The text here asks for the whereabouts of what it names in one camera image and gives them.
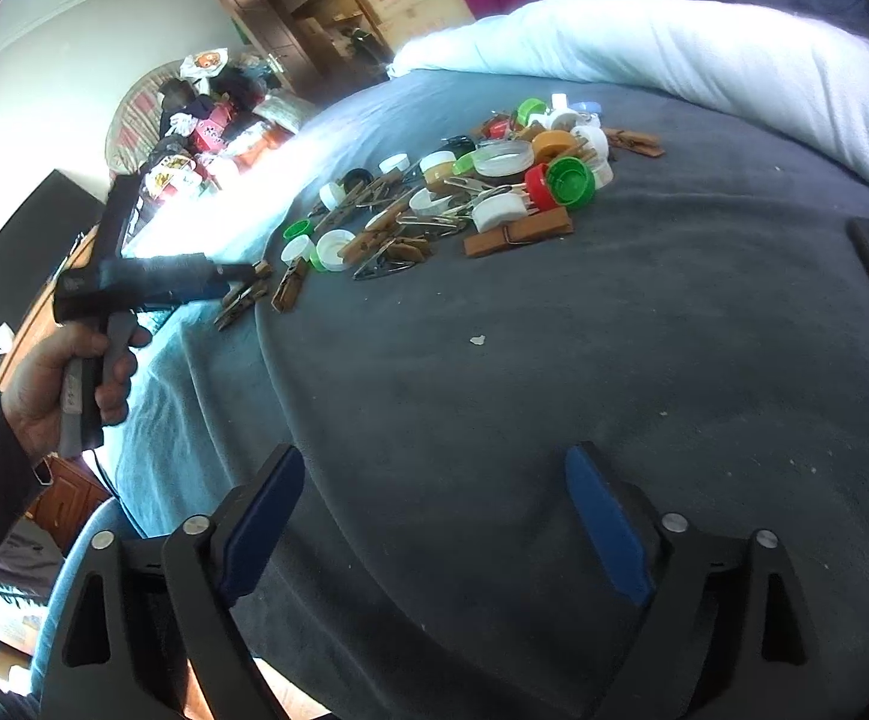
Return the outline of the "person's left hand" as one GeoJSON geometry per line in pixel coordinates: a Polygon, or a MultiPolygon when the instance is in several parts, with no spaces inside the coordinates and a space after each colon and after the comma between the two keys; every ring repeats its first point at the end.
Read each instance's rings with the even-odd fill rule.
{"type": "MultiPolygon", "coordinates": [[[[127,419],[127,398],[132,377],[138,371],[133,351],[145,348],[150,341],[148,330],[135,328],[127,351],[115,361],[112,380],[96,388],[94,400],[104,426],[119,426],[127,419]]],[[[107,346],[109,338],[103,333],[69,323],[39,341],[19,364],[0,403],[11,432],[32,466],[46,460],[59,445],[65,367],[75,358],[102,358],[107,346]]]]}

